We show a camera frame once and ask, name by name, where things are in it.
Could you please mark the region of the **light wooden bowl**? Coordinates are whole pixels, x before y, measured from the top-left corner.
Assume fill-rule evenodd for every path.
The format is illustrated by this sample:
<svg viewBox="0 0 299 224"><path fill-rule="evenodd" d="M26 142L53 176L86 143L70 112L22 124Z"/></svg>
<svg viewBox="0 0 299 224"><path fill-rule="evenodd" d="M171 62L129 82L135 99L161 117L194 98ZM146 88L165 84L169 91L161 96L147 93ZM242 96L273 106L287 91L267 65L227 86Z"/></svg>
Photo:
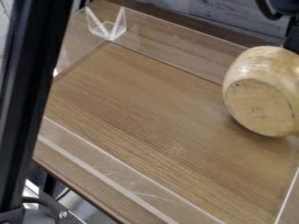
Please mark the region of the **light wooden bowl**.
<svg viewBox="0 0 299 224"><path fill-rule="evenodd" d="M278 46L247 49L223 81L223 99L238 123L259 135L299 132L299 55Z"/></svg>

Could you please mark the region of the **black table leg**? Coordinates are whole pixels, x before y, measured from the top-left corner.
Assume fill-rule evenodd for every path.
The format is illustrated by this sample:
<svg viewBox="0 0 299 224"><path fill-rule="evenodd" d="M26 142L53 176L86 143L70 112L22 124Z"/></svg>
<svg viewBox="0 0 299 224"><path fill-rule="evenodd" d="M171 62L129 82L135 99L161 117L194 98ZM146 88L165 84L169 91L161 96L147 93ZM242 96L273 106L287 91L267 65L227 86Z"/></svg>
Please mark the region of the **black table leg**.
<svg viewBox="0 0 299 224"><path fill-rule="evenodd" d="M57 181L55 177L51 174L49 174L46 176L43 191L51 196L55 193L57 184L58 184L58 181Z"/></svg>

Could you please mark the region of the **clear acrylic corner bracket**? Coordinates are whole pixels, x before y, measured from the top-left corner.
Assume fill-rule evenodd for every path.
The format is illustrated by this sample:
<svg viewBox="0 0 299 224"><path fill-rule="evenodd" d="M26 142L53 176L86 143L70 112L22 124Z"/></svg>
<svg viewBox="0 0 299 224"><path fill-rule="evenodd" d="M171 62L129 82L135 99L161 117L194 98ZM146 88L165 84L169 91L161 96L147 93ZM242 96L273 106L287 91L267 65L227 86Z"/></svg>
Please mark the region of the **clear acrylic corner bracket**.
<svg viewBox="0 0 299 224"><path fill-rule="evenodd" d="M109 41L115 41L127 32L127 14L126 8L119 9L115 22L102 22L93 12L91 8L86 10L90 32Z"/></svg>

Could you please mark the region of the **metal base plate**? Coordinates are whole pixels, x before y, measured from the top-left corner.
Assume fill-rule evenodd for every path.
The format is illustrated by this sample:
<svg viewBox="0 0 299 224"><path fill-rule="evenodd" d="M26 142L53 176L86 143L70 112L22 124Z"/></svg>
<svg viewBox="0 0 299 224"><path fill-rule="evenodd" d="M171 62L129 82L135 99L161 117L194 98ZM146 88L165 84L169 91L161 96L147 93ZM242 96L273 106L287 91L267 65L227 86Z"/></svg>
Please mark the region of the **metal base plate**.
<svg viewBox="0 0 299 224"><path fill-rule="evenodd" d="M54 224L87 224L47 193L39 192L39 199L47 203L39 209L51 212Z"/></svg>

